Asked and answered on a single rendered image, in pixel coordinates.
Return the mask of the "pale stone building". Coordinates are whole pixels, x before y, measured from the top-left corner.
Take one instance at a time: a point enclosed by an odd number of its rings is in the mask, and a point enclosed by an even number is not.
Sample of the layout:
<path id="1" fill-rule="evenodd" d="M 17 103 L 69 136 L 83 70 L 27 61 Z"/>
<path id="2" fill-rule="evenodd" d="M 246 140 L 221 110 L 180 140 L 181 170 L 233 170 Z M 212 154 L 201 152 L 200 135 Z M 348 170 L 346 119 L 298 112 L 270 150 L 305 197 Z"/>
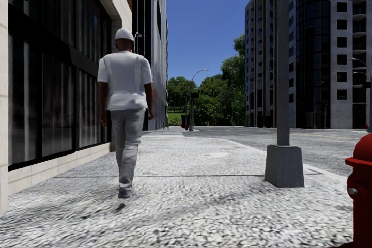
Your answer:
<path id="1" fill-rule="evenodd" d="M 0 214 L 9 196 L 112 148 L 98 62 L 132 0 L 0 0 Z"/>

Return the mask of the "traffic light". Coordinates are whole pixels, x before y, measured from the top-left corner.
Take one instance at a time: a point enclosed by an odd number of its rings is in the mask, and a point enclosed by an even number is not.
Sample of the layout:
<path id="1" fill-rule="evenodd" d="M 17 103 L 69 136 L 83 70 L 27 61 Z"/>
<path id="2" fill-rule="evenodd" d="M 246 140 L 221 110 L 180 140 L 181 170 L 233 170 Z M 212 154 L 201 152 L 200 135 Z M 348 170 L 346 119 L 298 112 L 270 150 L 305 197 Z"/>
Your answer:
<path id="1" fill-rule="evenodd" d="M 369 124 L 367 128 L 367 132 L 372 133 L 372 72 L 366 62 L 363 62 L 362 60 L 354 58 L 354 57 L 350 59 L 352 61 L 361 62 L 365 66 L 365 69 L 367 69 L 368 71 L 368 76 L 366 76 L 366 83 L 368 84 L 368 86 L 370 86 L 370 88 L 369 88 Z"/>
<path id="2" fill-rule="evenodd" d="M 205 69 L 202 69 L 202 70 L 199 70 L 197 71 L 193 77 L 192 77 L 192 80 L 191 80 L 191 83 L 190 83 L 190 90 L 189 90 L 189 98 L 190 98 L 190 118 L 189 118 L 189 132 L 192 132 L 194 131 L 194 124 L 193 124 L 193 99 L 192 99 L 192 83 L 194 82 L 194 77 L 202 72 L 202 71 L 208 71 L 209 69 L 208 68 L 205 68 Z"/>

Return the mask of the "grey concrete building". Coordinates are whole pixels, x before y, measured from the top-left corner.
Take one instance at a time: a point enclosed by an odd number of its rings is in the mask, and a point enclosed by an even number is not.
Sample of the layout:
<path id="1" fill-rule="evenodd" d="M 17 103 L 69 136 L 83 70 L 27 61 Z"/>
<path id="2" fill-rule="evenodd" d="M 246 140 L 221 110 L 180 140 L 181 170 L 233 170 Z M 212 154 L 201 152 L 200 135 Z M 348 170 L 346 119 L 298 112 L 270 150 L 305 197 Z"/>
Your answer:
<path id="1" fill-rule="evenodd" d="M 248 127 L 276 125 L 273 0 L 245 7 L 245 114 Z M 293 128 L 369 124 L 372 0 L 289 0 L 289 111 Z"/>

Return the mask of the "grey pole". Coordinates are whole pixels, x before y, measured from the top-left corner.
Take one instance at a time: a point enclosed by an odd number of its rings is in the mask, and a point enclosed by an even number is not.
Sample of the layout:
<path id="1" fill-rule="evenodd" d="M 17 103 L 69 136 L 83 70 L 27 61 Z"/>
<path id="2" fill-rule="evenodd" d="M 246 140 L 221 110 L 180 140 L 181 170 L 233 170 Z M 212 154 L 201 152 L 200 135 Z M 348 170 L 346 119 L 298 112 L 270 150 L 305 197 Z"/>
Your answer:
<path id="1" fill-rule="evenodd" d="M 278 188 L 304 187 L 301 148 L 290 145 L 289 0 L 274 2 L 276 144 L 267 146 L 264 180 Z"/>

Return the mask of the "trees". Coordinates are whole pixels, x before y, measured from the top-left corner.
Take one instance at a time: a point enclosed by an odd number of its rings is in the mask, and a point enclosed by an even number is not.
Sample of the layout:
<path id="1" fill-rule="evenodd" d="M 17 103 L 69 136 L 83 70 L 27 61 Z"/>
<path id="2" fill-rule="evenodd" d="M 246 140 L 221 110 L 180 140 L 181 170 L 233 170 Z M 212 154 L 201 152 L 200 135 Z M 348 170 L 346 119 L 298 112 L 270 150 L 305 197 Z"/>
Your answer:
<path id="1" fill-rule="evenodd" d="M 245 111 L 245 35 L 234 39 L 237 54 L 221 64 L 221 74 L 207 77 L 197 86 L 182 76 L 168 80 L 169 107 L 190 115 L 189 93 L 199 94 L 194 100 L 194 124 L 202 126 L 234 125 Z"/>

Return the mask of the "red fire hydrant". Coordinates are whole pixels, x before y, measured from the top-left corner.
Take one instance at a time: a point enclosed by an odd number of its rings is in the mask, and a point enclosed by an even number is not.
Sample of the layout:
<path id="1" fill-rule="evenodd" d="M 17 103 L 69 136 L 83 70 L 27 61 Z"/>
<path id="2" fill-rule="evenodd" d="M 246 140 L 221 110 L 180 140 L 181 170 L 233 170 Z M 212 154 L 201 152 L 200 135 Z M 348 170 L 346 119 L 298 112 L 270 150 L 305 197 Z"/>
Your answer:
<path id="1" fill-rule="evenodd" d="M 353 167 L 347 179 L 347 193 L 353 199 L 353 241 L 339 248 L 372 248 L 372 133 L 358 141 L 345 163 Z"/>

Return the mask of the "glass tower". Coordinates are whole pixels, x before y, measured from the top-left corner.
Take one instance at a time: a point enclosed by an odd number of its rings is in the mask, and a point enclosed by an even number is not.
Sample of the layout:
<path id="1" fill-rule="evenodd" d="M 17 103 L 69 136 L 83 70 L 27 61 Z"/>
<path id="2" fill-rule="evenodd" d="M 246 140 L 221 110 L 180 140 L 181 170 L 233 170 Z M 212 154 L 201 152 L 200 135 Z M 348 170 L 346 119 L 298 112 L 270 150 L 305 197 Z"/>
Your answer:
<path id="1" fill-rule="evenodd" d="M 145 113 L 143 130 L 156 130 L 167 125 L 167 82 L 168 82 L 168 23 L 166 0 L 131 0 L 132 33 L 139 39 L 139 55 L 150 63 L 153 79 L 155 118 L 148 120 Z"/>

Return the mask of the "person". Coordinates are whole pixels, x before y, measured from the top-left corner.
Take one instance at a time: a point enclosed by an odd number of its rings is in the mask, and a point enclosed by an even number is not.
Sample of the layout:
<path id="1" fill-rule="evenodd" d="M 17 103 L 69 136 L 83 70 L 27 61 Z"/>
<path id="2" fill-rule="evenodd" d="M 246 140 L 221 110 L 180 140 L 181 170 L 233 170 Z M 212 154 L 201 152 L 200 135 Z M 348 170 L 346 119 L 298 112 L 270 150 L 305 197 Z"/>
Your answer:
<path id="1" fill-rule="evenodd" d="M 118 198 L 135 194 L 133 179 L 145 112 L 153 112 L 153 87 L 148 60 L 132 52 L 134 36 L 126 28 L 115 34 L 117 53 L 99 61 L 97 81 L 99 121 L 111 122 L 115 134 L 119 170 Z"/>

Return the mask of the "grey street lamp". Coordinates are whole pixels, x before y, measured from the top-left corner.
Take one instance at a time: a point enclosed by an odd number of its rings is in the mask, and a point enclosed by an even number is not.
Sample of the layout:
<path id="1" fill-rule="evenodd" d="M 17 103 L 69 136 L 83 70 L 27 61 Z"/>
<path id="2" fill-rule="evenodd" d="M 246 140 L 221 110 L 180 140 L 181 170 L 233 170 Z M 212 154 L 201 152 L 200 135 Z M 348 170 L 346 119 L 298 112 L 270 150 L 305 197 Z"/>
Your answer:
<path id="1" fill-rule="evenodd" d="M 143 35 L 136 31 L 135 33 L 135 38 L 134 38 L 134 53 L 135 54 L 139 54 L 138 50 L 139 50 L 139 39 L 142 38 Z"/>

